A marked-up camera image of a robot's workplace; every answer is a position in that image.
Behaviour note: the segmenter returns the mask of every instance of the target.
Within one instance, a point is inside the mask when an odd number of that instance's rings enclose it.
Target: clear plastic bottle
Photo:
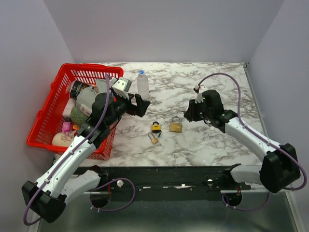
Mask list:
[[[137,77],[137,91],[144,100],[149,98],[148,77],[146,76],[144,70],[139,71],[139,75]]]

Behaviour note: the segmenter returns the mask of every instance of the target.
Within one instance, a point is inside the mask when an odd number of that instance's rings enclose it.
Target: marble table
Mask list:
[[[143,69],[149,78],[150,101],[146,115],[124,115],[117,126],[111,158],[108,161],[85,160],[81,166],[210,166],[259,164],[245,146],[204,122],[189,123],[183,113],[189,100],[196,97],[193,87],[206,75],[223,72],[236,78],[241,87],[241,115],[262,132],[259,115],[242,64],[239,63],[104,63],[119,66],[124,77],[132,80],[130,93],[137,93],[136,78]],[[206,80],[207,89],[217,90],[225,109],[237,111],[237,88],[225,76]],[[182,118],[183,132],[169,132],[173,116]],[[147,137],[152,123],[162,126],[159,144]]]

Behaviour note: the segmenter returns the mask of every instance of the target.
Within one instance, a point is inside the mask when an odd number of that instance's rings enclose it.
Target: plastic basket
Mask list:
[[[75,80],[95,84],[96,79],[105,79],[105,73],[118,78],[123,76],[124,71],[120,67],[108,67],[99,64],[63,64],[55,80],[50,85],[51,91],[42,110],[37,113],[27,144],[33,147],[45,148],[60,155],[63,154],[67,148],[53,146],[52,140],[57,133],[61,132],[64,122],[62,112],[69,99],[69,93],[66,91],[67,86]],[[115,131],[116,128],[111,131],[110,135],[88,159],[109,159]]]

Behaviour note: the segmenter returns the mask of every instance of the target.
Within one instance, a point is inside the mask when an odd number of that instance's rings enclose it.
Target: padlock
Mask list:
[[[151,139],[151,142],[153,143],[153,144],[157,144],[158,142],[159,142],[159,140],[154,136],[154,134],[152,134],[151,132],[149,132],[148,134],[148,137]]]
[[[179,122],[174,122],[174,118],[176,118],[176,117],[179,119]],[[183,130],[182,119],[178,116],[172,117],[170,124],[169,124],[169,131],[181,133],[182,130]]]
[[[158,122],[153,122],[153,130],[152,130],[153,133],[159,133],[159,137],[162,133],[161,131],[161,126],[159,125]]]

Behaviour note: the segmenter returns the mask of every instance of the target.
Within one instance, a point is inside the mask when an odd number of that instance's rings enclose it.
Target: white wall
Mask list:
[[[52,164],[26,139],[62,63],[73,62],[42,0],[0,2],[0,231],[27,231],[21,187]]]
[[[78,62],[248,62],[283,0],[44,0]]]
[[[249,66],[272,139],[296,147],[309,174],[309,1],[286,0]],[[309,185],[295,192],[309,231]]]

